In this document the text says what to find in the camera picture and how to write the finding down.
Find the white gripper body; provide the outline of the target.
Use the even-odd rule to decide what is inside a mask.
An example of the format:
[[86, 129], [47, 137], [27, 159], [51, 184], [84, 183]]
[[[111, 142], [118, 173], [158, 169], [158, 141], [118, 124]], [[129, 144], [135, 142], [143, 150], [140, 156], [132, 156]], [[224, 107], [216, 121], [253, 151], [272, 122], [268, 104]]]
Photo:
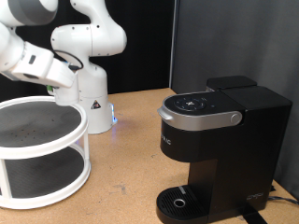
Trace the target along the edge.
[[74, 80], [75, 74], [68, 67], [68, 63], [54, 59], [46, 75], [46, 83], [54, 87], [70, 88]]

